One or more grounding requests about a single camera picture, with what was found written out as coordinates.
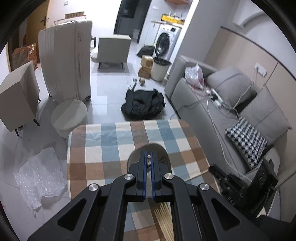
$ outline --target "doorway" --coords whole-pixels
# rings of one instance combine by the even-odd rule
[[[48,20],[46,17],[48,5],[49,0],[46,0],[34,12],[32,12],[27,19],[26,44],[30,45],[36,43],[38,63],[40,62],[38,50],[38,33],[39,31],[45,29],[46,21]]]
[[[139,43],[151,0],[122,0],[114,34],[129,35]]]

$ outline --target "round ottoman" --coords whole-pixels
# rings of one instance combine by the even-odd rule
[[[87,108],[80,100],[66,100],[59,104],[52,113],[52,125],[60,136],[68,138],[69,133],[84,124]]]

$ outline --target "houndstooth pillow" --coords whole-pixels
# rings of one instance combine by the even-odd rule
[[[225,133],[249,167],[254,169],[267,146],[267,140],[244,117],[233,127],[226,129]]]

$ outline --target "power strip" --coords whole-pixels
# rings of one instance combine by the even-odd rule
[[[215,106],[218,108],[222,106],[223,100],[214,89],[208,90],[207,95],[211,97]]]

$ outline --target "trash can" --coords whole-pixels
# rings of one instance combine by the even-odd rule
[[[139,33],[139,29],[133,29],[133,39],[138,39]]]
[[[163,81],[165,78],[165,74],[167,73],[168,68],[172,63],[158,57],[155,57],[153,60],[154,63],[151,69],[151,78],[155,81]]]

